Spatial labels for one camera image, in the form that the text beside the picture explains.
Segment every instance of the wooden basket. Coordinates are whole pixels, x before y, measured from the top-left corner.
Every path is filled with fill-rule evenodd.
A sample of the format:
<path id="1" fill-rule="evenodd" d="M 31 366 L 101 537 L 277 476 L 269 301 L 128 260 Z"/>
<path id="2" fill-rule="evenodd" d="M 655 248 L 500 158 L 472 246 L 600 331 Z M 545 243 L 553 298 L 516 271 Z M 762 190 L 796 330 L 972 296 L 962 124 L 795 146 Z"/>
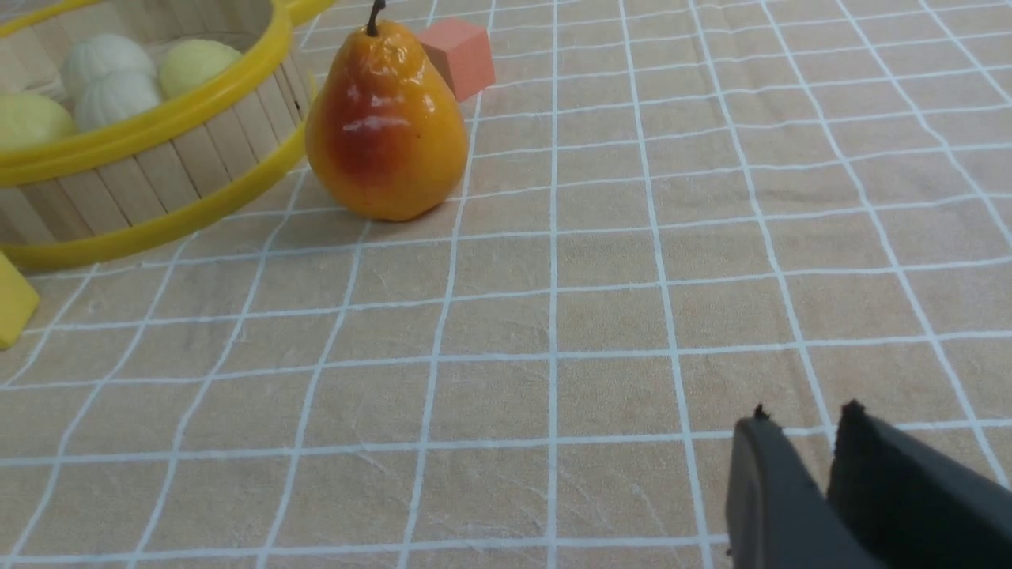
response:
<path id="1" fill-rule="evenodd" d="M 183 237 L 270 188 L 304 155 L 315 89 L 293 26 L 333 0 L 66 0 L 0 26 L 0 90 L 67 97 L 71 47 L 111 32 L 156 63 L 205 37 L 244 57 L 144 114 L 0 153 L 0 250 L 29 269 L 80 266 Z"/>

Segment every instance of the pear stem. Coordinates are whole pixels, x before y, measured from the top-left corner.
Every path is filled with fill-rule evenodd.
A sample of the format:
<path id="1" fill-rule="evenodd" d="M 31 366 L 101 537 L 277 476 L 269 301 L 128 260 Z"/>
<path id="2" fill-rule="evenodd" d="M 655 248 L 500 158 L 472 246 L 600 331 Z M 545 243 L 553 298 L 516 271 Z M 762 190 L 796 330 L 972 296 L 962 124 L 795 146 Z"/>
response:
<path id="1" fill-rule="evenodd" d="M 380 10 L 386 7 L 387 0 L 375 0 L 375 2 L 372 2 L 372 13 L 369 14 L 369 23 L 365 24 L 365 33 L 369 37 L 380 35 L 380 28 L 376 27 L 376 16 L 380 15 Z"/>

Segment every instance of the pear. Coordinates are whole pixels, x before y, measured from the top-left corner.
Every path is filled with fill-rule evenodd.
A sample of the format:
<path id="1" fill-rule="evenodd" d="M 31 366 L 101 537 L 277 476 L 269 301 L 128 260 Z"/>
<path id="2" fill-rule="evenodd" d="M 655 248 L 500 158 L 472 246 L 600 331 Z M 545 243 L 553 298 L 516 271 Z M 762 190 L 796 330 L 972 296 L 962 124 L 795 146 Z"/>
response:
<path id="1" fill-rule="evenodd" d="M 361 217 L 418 218 L 443 202 L 468 163 L 463 116 L 418 38 L 376 21 L 351 32 L 310 108 L 306 154 L 323 186 Z"/>

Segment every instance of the table surface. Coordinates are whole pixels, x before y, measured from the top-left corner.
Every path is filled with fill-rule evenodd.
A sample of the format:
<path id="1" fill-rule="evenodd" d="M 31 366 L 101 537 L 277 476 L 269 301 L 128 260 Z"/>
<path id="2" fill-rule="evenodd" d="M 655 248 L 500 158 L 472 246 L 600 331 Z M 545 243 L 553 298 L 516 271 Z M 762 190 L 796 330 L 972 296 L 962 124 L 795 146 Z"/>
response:
<path id="1" fill-rule="evenodd" d="M 757 403 L 823 485 L 855 397 L 1008 484 L 1012 2 L 389 5 L 490 29 L 461 187 L 366 223 L 302 165 L 32 277 L 5 567 L 729 567 Z"/>

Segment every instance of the foam cube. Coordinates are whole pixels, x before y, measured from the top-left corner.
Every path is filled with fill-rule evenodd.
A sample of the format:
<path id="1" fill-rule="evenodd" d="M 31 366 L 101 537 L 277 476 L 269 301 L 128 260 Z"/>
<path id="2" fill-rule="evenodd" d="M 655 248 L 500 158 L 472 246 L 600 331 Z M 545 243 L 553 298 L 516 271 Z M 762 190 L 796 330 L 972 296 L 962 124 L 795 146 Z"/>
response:
<path id="1" fill-rule="evenodd" d="M 495 84 L 492 45 L 484 27 L 459 18 L 446 18 L 422 30 L 418 39 L 457 102 Z"/>

